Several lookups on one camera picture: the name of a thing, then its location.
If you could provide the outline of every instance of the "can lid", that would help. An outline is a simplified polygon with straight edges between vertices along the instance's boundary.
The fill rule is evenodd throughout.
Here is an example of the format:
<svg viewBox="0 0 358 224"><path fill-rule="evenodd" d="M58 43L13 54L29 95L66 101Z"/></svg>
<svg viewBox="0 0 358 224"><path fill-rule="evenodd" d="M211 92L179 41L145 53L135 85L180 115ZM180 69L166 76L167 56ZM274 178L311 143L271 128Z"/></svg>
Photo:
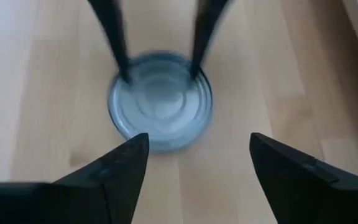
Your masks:
<svg viewBox="0 0 358 224"><path fill-rule="evenodd" d="M157 52L131 60L128 85L118 75L108 98L111 119L130 139L148 133L150 150L170 152L194 141L212 113L211 87L203 71L190 82L190 61Z"/></svg>

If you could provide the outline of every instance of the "wooden floor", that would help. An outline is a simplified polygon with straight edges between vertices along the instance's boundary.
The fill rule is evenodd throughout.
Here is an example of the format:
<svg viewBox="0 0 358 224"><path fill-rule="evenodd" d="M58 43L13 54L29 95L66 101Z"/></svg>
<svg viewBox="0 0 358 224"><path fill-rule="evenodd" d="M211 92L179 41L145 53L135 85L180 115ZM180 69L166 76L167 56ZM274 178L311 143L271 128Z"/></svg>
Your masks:
<svg viewBox="0 0 358 224"><path fill-rule="evenodd" d="M195 0L122 1L131 55L190 51ZM358 43L340 0L234 0L204 64L213 122L150 155L134 223L275 223L251 132L358 175ZM0 180L55 180L123 142L85 0L0 0Z"/></svg>

